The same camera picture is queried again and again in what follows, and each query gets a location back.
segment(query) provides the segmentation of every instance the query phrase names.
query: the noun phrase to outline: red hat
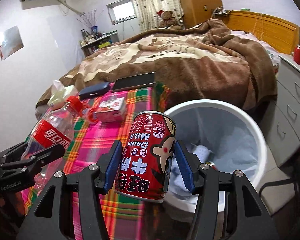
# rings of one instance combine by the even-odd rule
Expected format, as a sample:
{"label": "red hat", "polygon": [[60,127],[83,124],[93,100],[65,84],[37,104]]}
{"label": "red hat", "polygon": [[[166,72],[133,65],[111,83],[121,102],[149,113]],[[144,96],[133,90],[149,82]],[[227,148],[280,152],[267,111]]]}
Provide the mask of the red hat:
{"label": "red hat", "polygon": [[82,109],[82,102],[79,100],[79,98],[75,96],[69,96],[66,100],[66,102],[69,102],[69,105],[76,110],[78,113]]}
{"label": "red hat", "polygon": [[164,11],[160,10],[157,12],[157,15],[159,15],[161,17],[161,14],[163,13]]}

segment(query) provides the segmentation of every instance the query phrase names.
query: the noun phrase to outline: pink plaid tablecloth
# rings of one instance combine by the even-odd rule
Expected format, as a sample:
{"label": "pink plaid tablecloth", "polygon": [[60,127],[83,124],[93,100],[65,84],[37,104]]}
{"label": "pink plaid tablecloth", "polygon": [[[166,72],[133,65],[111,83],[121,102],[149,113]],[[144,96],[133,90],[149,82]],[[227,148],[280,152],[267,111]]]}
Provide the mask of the pink plaid tablecloth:
{"label": "pink plaid tablecloth", "polygon": [[[90,106],[97,106],[101,101],[113,98],[125,97],[127,103],[127,116],[124,122],[88,124],[81,117],[75,120],[75,136],[69,149],[60,160],[58,170],[65,174],[82,171],[92,163],[96,163],[102,154],[109,151],[114,140],[120,140],[125,146],[127,136],[134,117],[142,111],[152,110],[155,105],[152,95],[156,94],[156,108],[164,111],[169,90],[158,84],[155,91],[153,88],[143,88],[111,93],[102,97],[87,99],[84,102]],[[22,192],[26,212],[36,200],[38,193],[31,187]],[[105,196],[101,196],[103,215],[110,239],[139,240],[142,228],[142,213],[144,204],[141,201],[127,198],[113,192],[113,189]],[[73,193],[73,220],[76,240],[82,239],[78,193]]]}

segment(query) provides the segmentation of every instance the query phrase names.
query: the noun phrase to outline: red bottle cap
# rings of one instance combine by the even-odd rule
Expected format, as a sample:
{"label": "red bottle cap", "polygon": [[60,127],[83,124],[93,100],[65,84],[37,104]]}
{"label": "red bottle cap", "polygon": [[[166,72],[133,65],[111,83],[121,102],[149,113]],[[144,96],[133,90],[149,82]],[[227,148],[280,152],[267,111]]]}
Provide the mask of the red bottle cap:
{"label": "red bottle cap", "polygon": [[66,100],[66,102],[69,103],[69,105],[76,110],[78,113],[80,113],[82,109],[82,102],[75,96],[69,96]]}

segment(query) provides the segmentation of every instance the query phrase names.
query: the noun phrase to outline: patterned curtain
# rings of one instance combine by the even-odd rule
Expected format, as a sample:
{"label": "patterned curtain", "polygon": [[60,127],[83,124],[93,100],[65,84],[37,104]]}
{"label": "patterned curtain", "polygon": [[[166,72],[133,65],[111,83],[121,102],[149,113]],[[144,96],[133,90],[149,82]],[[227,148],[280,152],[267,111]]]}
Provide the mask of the patterned curtain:
{"label": "patterned curtain", "polygon": [[183,17],[180,0],[132,0],[139,19],[140,30],[147,31],[155,29],[161,22],[157,12],[173,11],[176,19]]}

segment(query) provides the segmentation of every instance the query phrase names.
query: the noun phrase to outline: plastic bag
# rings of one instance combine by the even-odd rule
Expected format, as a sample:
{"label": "plastic bag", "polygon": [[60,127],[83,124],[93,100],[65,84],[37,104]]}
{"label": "plastic bag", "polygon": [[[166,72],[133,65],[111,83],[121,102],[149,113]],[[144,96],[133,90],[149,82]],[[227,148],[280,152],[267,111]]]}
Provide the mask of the plastic bag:
{"label": "plastic bag", "polygon": [[[244,121],[228,111],[212,107],[188,109],[172,118],[178,127],[176,140],[182,140],[189,152],[193,152],[193,145],[203,145],[214,153],[211,161],[218,171],[232,173],[239,169],[250,181],[253,179],[258,170],[258,147]],[[168,192],[195,209],[198,195],[191,195],[186,189],[175,157]],[[224,204],[224,191],[220,191],[219,211],[224,210]]]}
{"label": "plastic bag", "polygon": [[48,106],[53,110],[61,108],[69,96],[75,96],[78,93],[75,86],[65,87],[60,80],[54,80],[51,87],[51,98]]}

